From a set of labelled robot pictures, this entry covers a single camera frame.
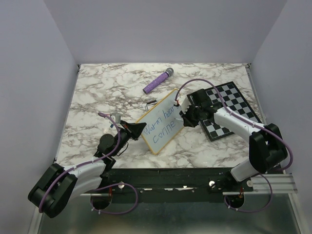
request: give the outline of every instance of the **bolt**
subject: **bolt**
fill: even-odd
[[[247,186],[248,186],[248,187],[251,188],[253,185],[254,185],[254,183],[253,183],[251,180],[248,180],[248,181],[247,181]]]
[[[215,182],[213,180],[209,181],[209,187],[214,188]]]
[[[121,182],[119,182],[118,187],[119,187],[120,189],[123,189],[123,188],[125,187],[125,185],[124,185],[123,182],[121,181]]]

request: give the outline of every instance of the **marble countertop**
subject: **marble countertop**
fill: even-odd
[[[172,67],[174,74],[148,95],[143,88]],[[103,134],[117,132],[98,112],[122,113],[126,122],[135,122],[146,111],[144,104],[161,99],[174,88],[193,78],[204,78],[214,85],[233,81],[259,117],[259,109],[243,64],[120,63],[83,64],[62,135],[57,163],[73,165],[90,160]],[[209,85],[195,81],[181,91],[192,93]],[[114,168],[233,167],[248,157],[242,138],[231,135],[210,142],[200,125],[182,131],[158,155],[144,140],[129,141],[128,149],[116,157]]]

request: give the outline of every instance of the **white wall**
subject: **white wall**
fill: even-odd
[[[286,0],[45,0],[79,63],[251,62]]]
[[[0,233],[27,233],[29,191],[53,162],[77,65],[42,0],[0,3]]]
[[[294,152],[293,173],[312,230],[312,1],[288,0],[251,72],[268,122]]]

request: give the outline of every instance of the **small whiteboard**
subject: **small whiteboard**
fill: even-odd
[[[154,155],[164,148],[183,128],[181,106],[174,106],[177,89],[143,115],[137,123],[146,123],[142,137]]]

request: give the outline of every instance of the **purple wire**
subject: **purple wire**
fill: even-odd
[[[111,155],[111,154],[117,149],[117,147],[119,146],[120,138],[121,138],[121,137],[120,137],[119,128],[118,128],[117,124],[115,123],[115,121],[114,121],[111,117],[109,117],[108,115],[106,115],[106,114],[104,114],[104,113],[99,112],[98,115],[101,116],[101,117],[104,117],[104,118],[108,118],[108,119],[113,123],[113,125],[114,125],[114,126],[116,127],[116,129],[117,129],[118,141],[117,141],[117,144],[116,144],[115,148],[114,148],[111,152],[109,152],[107,155],[104,155],[104,156],[102,156],[102,157],[100,157],[100,158],[94,160],[94,162],[97,162],[97,161],[99,161],[99,160],[102,160],[103,158],[108,157],[109,155]],[[78,165],[76,166],[76,168],[81,167],[81,166],[84,166],[84,165],[87,165],[87,164],[90,164],[90,163],[92,163],[92,161],[83,162],[83,163],[81,163],[81,164],[78,164]],[[54,186],[54,185],[59,181],[59,179],[61,179],[65,174],[67,174],[68,172],[71,172],[71,171],[74,170],[74,169],[75,169],[75,167],[72,167],[72,168],[70,168],[70,169],[64,171],[62,174],[60,174],[60,175],[52,182],[52,184],[50,185],[50,187],[47,189],[47,191],[46,191],[45,194],[43,195],[42,200],[41,200],[41,202],[40,202],[40,204],[39,204],[39,213],[42,213],[43,203],[44,203],[45,199],[47,198],[49,192],[52,190],[53,186]]]
[[[196,78],[196,79],[191,79],[191,80],[185,82],[185,83],[180,87],[180,89],[178,90],[178,92],[177,92],[177,94],[176,94],[176,96],[175,96],[175,101],[177,101],[177,97],[178,97],[178,94],[180,93],[181,89],[182,89],[186,84],[188,84],[188,83],[190,83],[190,82],[192,82],[192,81],[196,81],[196,80],[204,81],[204,82],[210,84],[210,85],[214,88],[214,90],[216,91],[216,93],[218,94],[218,96],[219,96],[219,98],[220,98],[220,100],[221,100],[221,102],[222,102],[223,107],[225,108],[225,110],[226,110],[228,113],[231,113],[231,115],[233,115],[233,116],[236,117],[237,119],[243,121],[244,123],[247,123],[248,125],[253,126],[253,123],[252,123],[252,122],[249,122],[248,120],[245,120],[245,119],[242,118],[241,116],[237,115],[237,114],[236,114],[234,111],[232,111],[230,108],[228,108],[228,107],[226,106],[226,104],[225,104],[225,101],[224,101],[223,97],[221,96],[221,93],[218,91],[218,89],[217,89],[210,81],[207,81],[207,80],[205,80],[205,79]],[[266,132],[266,133],[270,134],[271,136],[275,137],[275,138],[278,139],[283,145],[285,145],[285,147],[287,148],[287,150],[288,150],[288,152],[289,152],[289,157],[290,157],[289,163],[288,163],[284,168],[280,168],[280,169],[276,169],[276,170],[277,170],[277,171],[283,171],[283,170],[285,170],[285,169],[290,168],[290,166],[291,166],[292,163],[293,163],[293,152],[292,152],[290,146],[289,146],[282,138],[280,138],[280,137],[279,137],[278,135],[276,135],[275,133],[273,133],[273,132],[267,130],[266,128],[261,127],[261,126],[256,125],[256,124],[254,125],[254,127],[255,127],[255,128],[258,128],[258,129],[260,129],[260,130],[263,130],[264,132]]]
[[[269,185],[269,187],[270,187],[270,200],[268,201],[268,203],[267,203],[264,207],[262,207],[262,208],[259,209],[259,210],[254,210],[254,211],[239,210],[239,209],[236,209],[236,208],[232,207],[232,206],[230,205],[230,202],[229,202],[229,203],[227,202],[228,197],[227,197],[227,196],[224,196],[224,203],[226,204],[226,206],[227,206],[229,209],[232,209],[232,210],[238,211],[238,212],[243,212],[243,213],[256,213],[256,212],[260,212],[260,211],[263,211],[264,209],[268,208],[268,207],[270,206],[271,202],[272,202],[272,198],[273,198],[273,189],[272,189],[271,183],[269,182],[269,180],[268,180],[265,176],[263,176],[262,174],[259,174],[259,176],[262,176],[262,177],[267,181],[267,183],[268,183],[268,185]]]
[[[128,210],[126,210],[126,211],[123,211],[123,212],[109,212],[109,211],[97,210],[96,208],[94,208],[93,200],[91,200],[91,206],[92,206],[92,208],[93,208],[95,211],[100,211],[101,213],[109,214],[109,215],[123,215],[123,214],[129,213],[130,211],[132,211],[132,210],[137,206],[138,195],[137,195],[137,191],[136,191],[135,187],[133,187],[131,184],[126,184],[126,183],[111,184],[111,185],[108,185],[108,186],[105,186],[105,187],[102,187],[102,188],[94,189],[93,191],[99,191],[99,190],[103,190],[103,189],[108,189],[108,188],[111,188],[111,187],[114,187],[114,186],[118,186],[118,185],[126,185],[126,186],[129,186],[130,188],[132,188],[132,189],[135,191],[135,194],[136,194],[136,201],[135,201],[134,205],[133,205],[130,209],[128,209]]]

